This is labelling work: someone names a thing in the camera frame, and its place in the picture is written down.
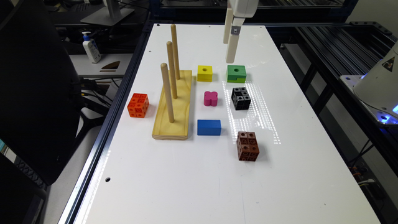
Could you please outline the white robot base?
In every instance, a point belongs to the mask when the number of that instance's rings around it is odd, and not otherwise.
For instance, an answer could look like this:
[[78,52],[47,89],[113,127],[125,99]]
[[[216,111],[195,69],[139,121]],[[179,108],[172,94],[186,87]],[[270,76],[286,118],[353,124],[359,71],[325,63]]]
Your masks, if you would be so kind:
[[377,124],[397,126],[397,44],[367,74],[342,75],[340,80]]

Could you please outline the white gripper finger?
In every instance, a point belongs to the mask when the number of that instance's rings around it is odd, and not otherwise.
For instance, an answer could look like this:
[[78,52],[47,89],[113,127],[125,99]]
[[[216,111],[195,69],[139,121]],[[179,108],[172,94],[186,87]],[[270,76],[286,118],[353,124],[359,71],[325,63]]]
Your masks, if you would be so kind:
[[223,36],[223,43],[227,44],[229,35],[231,33],[231,24],[233,21],[233,10],[228,7],[226,11],[226,17],[225,17],[225,22],[224,22],[224,36]]
[[231,24],[231,33],[229,35],[227,50],[226,50],[226,63],[233,63],[236,50],[238,46],[239,35],[241,31],[241,27],[243,25],[244,18],[233,17],[233,21]]

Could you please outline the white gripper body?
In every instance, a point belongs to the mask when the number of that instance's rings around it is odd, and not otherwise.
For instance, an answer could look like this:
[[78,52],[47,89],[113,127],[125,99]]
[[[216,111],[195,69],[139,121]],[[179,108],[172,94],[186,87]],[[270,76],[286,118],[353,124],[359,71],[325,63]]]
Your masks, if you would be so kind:
[[259,0],[228,0],[234,17],[252,18],[259,4]]

